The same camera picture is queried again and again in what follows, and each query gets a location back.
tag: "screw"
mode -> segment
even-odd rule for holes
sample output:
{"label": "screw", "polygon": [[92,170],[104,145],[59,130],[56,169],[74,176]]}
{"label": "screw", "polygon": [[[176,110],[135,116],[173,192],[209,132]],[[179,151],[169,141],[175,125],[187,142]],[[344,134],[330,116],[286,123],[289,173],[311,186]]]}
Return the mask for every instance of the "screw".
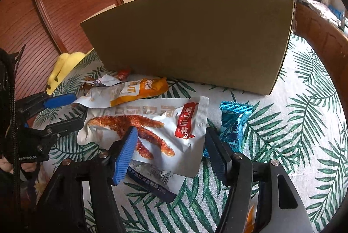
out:
{"label": "screw", "polygon": [[271,163],[272,163],[272,165],[274,165],[274,166],[278,166],[278,165],[280,164],[279,160],[277,160],[277,159],[272,159],[272,160],[271,160]]}
{"label": "screw", "polygon": [[64,159],[64,160],[62,161],[62,164],[65,165],[65,166],[67,166],[67,165],[69,165],[71,162],[72,162],[72,160],[71,160],[70,158],[66,158],[66,159]]}
{"label": "screw", "polygon": [[108,151],[102,151],[100,154],[98,154],[100,158],[107,158],[109,156]]}
{"label": "screw", "polygon": [[242,159],[242,158],[243,158],[243,154],[241,154],[240,152],[235,152],[235,153],[233,154],[233,157],[234,157],[235,159]]}

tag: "cardboard box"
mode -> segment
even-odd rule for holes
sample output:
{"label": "cardboard box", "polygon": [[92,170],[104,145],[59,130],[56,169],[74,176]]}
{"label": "cardboard box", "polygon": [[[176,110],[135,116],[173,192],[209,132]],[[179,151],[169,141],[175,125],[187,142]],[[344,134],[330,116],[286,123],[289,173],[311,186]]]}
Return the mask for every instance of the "cardboard box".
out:
{"label": "cardboard box", "polygon": [[293,11],[294,0],[133,0],[81,26],[107,69],[269,95]]}

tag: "yellow banana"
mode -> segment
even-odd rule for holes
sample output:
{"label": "yellow banana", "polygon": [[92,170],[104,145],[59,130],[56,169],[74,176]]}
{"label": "yellow banana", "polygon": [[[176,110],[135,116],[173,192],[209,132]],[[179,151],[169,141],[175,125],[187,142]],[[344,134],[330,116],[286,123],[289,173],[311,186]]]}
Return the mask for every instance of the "yellow banana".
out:
{"label": "yellow banana", "polygon": [[[68,57],[64,56],[62,59],[65,58],[63,64],[61,63],[60,57],[64,54],[67,54]],[[82,52],[74,52],[70,55],[68,53],[63,53],[60,55],[60,57],[57,60],[57,63],[54,65],[53,72],[48,78],[48,84],[46,92],[50,95],[53,93],[53,91],[56,89],[56,87],[64,80],[64,78],[71,72],[71,70],[79,64],[79,62],[85,57],[86,55]]]}

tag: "shiny teal wrapper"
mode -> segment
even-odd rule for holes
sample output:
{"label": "shiny teal wrapper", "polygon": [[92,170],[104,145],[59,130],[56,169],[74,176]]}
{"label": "shiny teal wrapper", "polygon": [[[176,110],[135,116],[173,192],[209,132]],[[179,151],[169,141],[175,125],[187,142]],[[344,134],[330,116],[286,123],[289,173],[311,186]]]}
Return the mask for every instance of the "shiny teal wrapper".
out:
{"label": "shiny teal wrapper", "polygon": [[[243,126],[253,112],[253,106],[233,101],[222,101],[221,128],[219,138],[227,142],[234,152],[241,152],[243,140]],[[204,157],[209,157],[208,151],[203,152]]]}

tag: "leaf print tablecloth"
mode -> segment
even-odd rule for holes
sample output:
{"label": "leaf print tablecloth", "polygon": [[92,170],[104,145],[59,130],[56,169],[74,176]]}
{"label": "leaf print tablecloth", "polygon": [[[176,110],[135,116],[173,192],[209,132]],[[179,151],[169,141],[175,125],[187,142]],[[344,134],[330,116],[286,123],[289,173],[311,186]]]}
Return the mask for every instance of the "leaf print tablecloth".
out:
{"label": "leaf print tablecloth", "polygon": [[[86,76],[110,74],[92,51],[57,87],[54,95],[79,93]],[[252,160],[277,158],[288,171],[307,208],[315,232],[337,211],[347,191],[347,125],[330,77],[318,56],[302,38],[291,35],[280,76],[270,96],[190,81],[168,79],[169,91],[160,97],[208,96],[208,124],[221,125],[222,100],[253,105],[245,125],[243,153]],[[83,106],[46,109],[34,128],[73,117],[86,116]],[[58,139],[44,162],[51,176],[64,158],[91,159],[101,151],[94,143],[78,145],[76,134]],[[88,183],[83,184],[85,213],[91,232],[96,232]],[[126,177],[113,187],[128,232],[214,232],[229,188],[214,175],[203,158],[199,174],[187,178],[174,202],[164,203]]]}

